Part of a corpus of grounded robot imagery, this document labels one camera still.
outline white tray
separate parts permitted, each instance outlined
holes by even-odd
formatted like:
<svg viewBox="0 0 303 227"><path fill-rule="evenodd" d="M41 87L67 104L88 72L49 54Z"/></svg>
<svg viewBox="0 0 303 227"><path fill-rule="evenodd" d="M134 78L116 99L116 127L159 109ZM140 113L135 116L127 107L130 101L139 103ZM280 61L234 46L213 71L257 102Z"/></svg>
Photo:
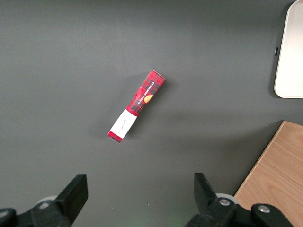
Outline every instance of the white tray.
<svg viewBox="0 0 303 227"><path fill-rule="evenodd" d="M275 93L282 98L303 98L303 0L287 12Z"/></svg>

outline red plaid tube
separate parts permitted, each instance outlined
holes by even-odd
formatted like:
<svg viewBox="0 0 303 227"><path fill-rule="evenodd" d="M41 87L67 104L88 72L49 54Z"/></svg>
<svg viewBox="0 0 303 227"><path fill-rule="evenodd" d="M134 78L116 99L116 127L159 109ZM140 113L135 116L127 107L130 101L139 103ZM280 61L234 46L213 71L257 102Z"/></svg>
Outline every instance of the red plaid tube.
<svg viewBox="0 0 303 227"><path fill-rule="evenodd" d="M165 78L163 76L152 70L107 136L120 143L133 125L142 108L150 101L164 81Z"/></svg>

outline gray table surface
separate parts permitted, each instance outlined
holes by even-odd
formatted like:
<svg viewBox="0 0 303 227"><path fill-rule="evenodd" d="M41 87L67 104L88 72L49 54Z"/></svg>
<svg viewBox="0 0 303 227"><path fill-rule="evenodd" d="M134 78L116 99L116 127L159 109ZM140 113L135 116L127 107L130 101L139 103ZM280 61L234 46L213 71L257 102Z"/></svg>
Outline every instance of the gray table surface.
<svg viewBox="0 0 303 227"><path fill-rule="evenodd" d="M181 227L194 172L233 194L303 102L274 81L290 0L0 1L0 205L18 213L78 173L73 226ZM165 85L117 144L152 70Z"/></svg>

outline light wood surface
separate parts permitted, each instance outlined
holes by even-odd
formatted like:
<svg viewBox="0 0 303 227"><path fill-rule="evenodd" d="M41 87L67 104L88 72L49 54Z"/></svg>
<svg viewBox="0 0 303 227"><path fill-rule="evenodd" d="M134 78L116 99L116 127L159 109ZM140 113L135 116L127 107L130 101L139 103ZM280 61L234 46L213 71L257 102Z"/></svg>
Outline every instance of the light wood surface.
<svg viewBox="0 0 303 227"><path fill-rule="evenodd" d="M303 126L281 124L235 198L248 210L272 204L294 226L303 226Z"/></svg>

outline white label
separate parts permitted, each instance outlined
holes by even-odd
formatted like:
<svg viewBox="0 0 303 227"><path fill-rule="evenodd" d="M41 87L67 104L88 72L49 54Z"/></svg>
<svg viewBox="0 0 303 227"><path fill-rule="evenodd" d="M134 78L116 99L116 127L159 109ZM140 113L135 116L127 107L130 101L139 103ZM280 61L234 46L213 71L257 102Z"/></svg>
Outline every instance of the white label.
<svg viewBox="0 0 303 227"><path fill-rule="evenodd" d="M111 132L121 138L124 138L136 119L137 117L135 115L131 114L127 110L124 110L111 128Z"/></svg>

